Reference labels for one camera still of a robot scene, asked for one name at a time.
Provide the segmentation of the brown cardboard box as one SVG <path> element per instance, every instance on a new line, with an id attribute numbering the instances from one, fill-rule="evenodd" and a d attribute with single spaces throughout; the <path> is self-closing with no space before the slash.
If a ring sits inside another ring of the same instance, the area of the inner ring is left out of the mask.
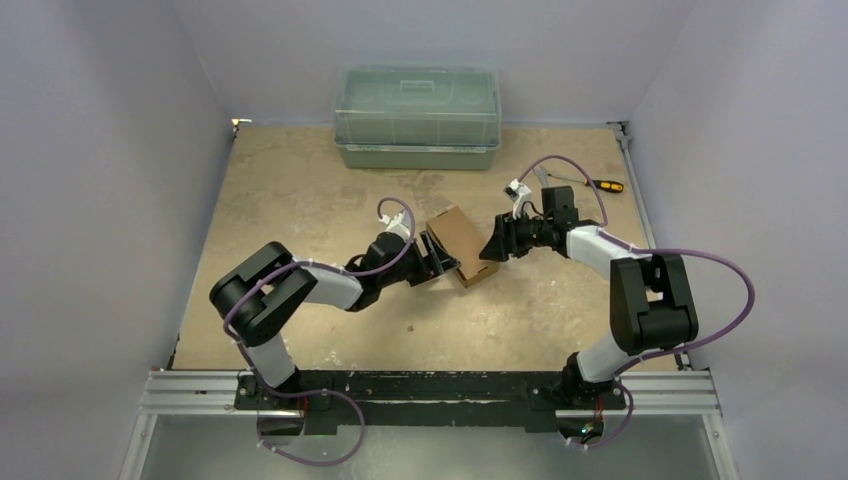
<path id="1" fill-rule="evenodd" d="M 431 217 L 426 226 L 440 246 L 458 261 L 455 273 L 464 288 L 471 288 L 499 271 L 499 263 L 479 259 L 486 240 L 458 206 Z"/>

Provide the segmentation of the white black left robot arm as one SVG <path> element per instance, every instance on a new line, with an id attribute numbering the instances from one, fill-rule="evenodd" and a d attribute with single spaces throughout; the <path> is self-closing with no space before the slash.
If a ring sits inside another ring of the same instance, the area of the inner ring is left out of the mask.
<path id="1" fill-rule="evenodd" d="M 272 241 L 218 280 L 209 301 L 225 333 L 261 379 L 260 397 L 272 408 L 284 409 L 295 402 L 301 387 L 282 330 L 302 305 L 359 312 L 389 286 L 414 287 L 459 265 L 428 232 L 414 236 L 385 231 L 342 267 L 297 257 Z"/>

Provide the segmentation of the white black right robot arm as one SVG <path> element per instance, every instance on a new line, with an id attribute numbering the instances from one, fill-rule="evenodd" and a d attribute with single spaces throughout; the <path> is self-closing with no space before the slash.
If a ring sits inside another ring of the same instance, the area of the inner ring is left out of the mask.
<path id="1" fill-rule="evenodd" d="M 513 180 L 504 192 L 512 209 L 496 216 L 480 259 L 506 262 L 548 247 L 591 268 L 610 287 L 608 333 L 568 358 L 551 394 L 584 407 L 611 390 L 616 373 L 629 361 L 696 337 L 697 314 L 680 255 L 639 253 L 607 238 L 598 222 L 580 219 L 569 187 L 544 188 L 540 212 L 533 210 L 527 185 Z"/>

